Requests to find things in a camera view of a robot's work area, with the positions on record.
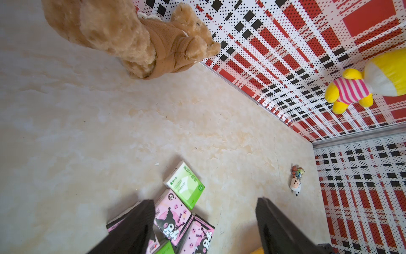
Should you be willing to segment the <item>yellow plastic storage tray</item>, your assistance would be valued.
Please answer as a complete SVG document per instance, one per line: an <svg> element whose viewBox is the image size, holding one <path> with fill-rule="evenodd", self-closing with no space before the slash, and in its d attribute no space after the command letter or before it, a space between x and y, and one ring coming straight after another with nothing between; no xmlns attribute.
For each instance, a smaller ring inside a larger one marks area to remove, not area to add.
<svg viewBox="0 0 406 254"><path fill-rule="evenodd" d="M263 248L258 248L257 250L251 252L250 254L264 254Z"/></svg>

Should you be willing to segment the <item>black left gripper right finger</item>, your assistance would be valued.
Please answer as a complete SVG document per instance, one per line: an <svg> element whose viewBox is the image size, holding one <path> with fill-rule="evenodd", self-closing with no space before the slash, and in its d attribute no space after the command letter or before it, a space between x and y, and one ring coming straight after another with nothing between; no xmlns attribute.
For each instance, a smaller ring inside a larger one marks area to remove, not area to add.
<svg viewBox="0 0 406 254"><path fill-rule="evenodd" d="M255 213L265 254L333 253L331 244L314 244L269 199L258 198Z"/></svg>

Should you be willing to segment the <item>pink cartoon tissue pack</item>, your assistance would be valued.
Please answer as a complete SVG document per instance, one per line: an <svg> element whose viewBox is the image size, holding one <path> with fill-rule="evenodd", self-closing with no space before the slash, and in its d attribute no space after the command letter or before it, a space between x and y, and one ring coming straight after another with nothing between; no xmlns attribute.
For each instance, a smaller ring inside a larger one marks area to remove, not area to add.
<svg viewBox="0 0 406 254"><path fill-rule="evenodd" d="M106 229L113 241L107 254L153 254L160 243L153 229L154 204L152 200L138 201L107 223Z"/></svg>
<svg viewBox="0 0 406 254"><path fill-rule="evenodd" d="M154 205L154 224L177 247L193 220L191 211L171 189L166 189Z"/></svg>
<svg viewBox="0 0 406 254"><path fill-rule="evenodd" d="M183 236L178 254L206 254L214 236L215 227L195 214L186 234Z"/></svg>

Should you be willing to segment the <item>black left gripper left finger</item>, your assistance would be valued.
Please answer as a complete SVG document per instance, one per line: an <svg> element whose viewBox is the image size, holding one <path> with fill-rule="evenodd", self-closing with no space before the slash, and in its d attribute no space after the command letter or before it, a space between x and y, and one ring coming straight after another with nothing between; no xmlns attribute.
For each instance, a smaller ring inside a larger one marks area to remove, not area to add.
<svg viewBox="0 0 406 254"><path fill-rule="evenodd" d="M153 231L155 206L143 200L90 254L145 254Z"/></svg>

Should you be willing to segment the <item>green pocket tissue pack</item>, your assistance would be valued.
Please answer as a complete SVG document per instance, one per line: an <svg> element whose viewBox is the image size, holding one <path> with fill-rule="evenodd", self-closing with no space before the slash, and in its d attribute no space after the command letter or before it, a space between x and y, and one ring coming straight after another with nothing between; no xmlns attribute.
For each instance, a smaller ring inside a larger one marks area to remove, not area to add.
<svg viewBox="0 0 406 254"><path fill-rule="evenodd" d="M175 254L174 248L170 241L163 241L160 247L154 252L154 254Z"/></svg>

